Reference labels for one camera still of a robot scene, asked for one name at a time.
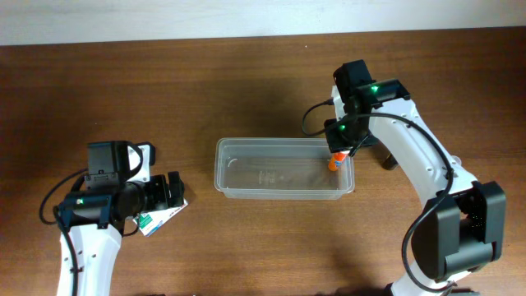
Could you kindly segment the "orange tube white cap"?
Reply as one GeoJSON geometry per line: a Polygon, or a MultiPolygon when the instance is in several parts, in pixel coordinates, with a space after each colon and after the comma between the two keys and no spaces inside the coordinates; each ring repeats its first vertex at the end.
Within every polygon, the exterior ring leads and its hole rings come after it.
{"type": "Polygon", "coordinates": [[[333,153],[328,164],[328,169],[333,172],[338,171],[342,163],[348,158],[349,153],[349,150],[333,153]]]}

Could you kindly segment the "green white medicine box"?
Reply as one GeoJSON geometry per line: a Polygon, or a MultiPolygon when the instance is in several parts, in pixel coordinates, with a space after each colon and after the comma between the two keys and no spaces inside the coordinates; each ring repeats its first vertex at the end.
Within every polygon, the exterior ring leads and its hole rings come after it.
{"type": "Polygon", "coordinates": [[[134,223],[139,225],[139,231],[145,237],[149,237],[187,206],[188,202],[183,200],[183,204],[179,207],[140,214],[134,219],[134,223]]]}

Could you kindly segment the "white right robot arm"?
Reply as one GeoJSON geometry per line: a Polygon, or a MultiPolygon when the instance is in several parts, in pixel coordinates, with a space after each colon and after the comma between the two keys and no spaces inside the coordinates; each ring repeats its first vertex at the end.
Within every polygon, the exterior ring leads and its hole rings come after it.
{"type": "Polygon", "coordinates": [[[404,275],[388,295],[453,295],[458,280],[502,254],[506,197],[480,183],[436,139],[398,80],[375,81],[363,60],[333,74],[336,117],[324,124],[331,153],[354,155],[379,141],[413,185],[422,213],[404,235],[404,275]]]}

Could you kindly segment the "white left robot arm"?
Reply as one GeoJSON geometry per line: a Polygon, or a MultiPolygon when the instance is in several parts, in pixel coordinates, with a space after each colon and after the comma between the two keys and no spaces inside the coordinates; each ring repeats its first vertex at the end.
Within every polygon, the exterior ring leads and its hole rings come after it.
{"type": "Polygon", "coordinates": [[[122,240],[150,236],[187,205],[177,171],[144,180],[100,172],[85,185],[53,208],[61,231],[58,295],[108,295],[122,240]]]}

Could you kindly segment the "clear plastic container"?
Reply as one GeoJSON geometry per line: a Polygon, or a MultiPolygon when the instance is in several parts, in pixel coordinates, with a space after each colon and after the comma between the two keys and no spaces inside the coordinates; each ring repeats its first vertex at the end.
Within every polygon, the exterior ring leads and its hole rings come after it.
{"type": "Polygon", "coordinates": [[[353,160],[329,170],[322,138],[223,138],[215,154],[215,188],[227,198],[338,200],[355,188],[353,160]]]}

